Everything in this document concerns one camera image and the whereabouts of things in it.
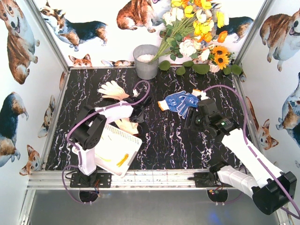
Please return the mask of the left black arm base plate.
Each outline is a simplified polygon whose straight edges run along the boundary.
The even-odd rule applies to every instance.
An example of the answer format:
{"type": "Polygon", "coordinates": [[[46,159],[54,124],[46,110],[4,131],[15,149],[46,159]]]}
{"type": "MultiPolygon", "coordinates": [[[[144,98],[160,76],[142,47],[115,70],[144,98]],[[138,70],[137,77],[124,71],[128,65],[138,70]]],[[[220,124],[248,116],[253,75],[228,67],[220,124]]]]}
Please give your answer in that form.
{"type": "Polygon", "coordinates": [[[110,188],[112,181],[111,173],[94,172],[90,176],[81,172],[72,174],[71,188],[110,188]]]}

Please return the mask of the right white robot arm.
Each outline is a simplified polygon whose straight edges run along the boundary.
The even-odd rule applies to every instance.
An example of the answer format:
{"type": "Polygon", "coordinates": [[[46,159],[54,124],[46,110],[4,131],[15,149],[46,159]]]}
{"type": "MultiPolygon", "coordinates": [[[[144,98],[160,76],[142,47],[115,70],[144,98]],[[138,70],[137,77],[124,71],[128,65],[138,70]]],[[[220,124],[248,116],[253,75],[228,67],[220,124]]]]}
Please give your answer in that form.
{"type": "Polygon", "coordinates": [[[210,167],[210,173],[221,183],[228,184],[248,195],[256,207],[270,215],[284,205],[295,204],[297,178],[292,172],[283,172],[272,164],[244,135],[231,117],[221,115],[212,99],[199,101],[187,112],[185,128],[208,131],[221,142],[249,170],[240,172],[225,162],[210,167]]]}

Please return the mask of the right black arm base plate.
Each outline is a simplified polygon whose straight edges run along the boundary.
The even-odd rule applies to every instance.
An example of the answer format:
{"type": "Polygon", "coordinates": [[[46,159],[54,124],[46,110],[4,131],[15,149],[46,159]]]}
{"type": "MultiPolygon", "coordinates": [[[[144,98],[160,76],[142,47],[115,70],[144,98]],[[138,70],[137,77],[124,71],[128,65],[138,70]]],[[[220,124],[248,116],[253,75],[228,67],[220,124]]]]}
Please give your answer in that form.
{"type": "Polygon", "coordinates": [[[188,177],[188,180],[192,180],[197,188],[232,188],[231,185],[220,181],[217,171],[215,170],[209,170],[208,172],[195,172],[191,177],[188,177]]]}

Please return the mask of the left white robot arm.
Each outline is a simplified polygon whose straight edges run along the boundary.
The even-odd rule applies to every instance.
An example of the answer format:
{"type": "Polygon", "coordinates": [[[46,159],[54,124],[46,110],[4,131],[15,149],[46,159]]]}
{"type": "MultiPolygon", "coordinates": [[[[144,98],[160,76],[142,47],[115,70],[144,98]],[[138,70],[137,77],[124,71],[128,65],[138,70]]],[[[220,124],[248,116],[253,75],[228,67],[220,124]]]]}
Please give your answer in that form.
{"type": "Polygon", "coordinates": [[[134,123],[144,122],[144,109],[151,100],[149,94],[144,93],[99,109],[84,106],[66,137],[67,142],[76,149],[79,171],[87,176],[96,171],[95,147],[105,125],[123,118],[129,118],[134,123]]]}

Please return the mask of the cream glove red cuff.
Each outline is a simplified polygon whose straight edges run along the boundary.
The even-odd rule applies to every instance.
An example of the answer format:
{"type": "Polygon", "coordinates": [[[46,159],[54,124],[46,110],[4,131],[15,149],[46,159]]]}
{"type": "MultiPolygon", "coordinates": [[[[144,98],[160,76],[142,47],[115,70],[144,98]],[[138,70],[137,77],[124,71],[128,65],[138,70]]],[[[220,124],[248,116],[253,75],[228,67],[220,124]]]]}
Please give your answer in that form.
{"type": "Polygon", "coordinates": [[[98,92],[103,94],[103,98],[112,98],[122,101],[129,97],[129,95],[120,87],[115,81],[106,82],[98,89],[98,92]]]}

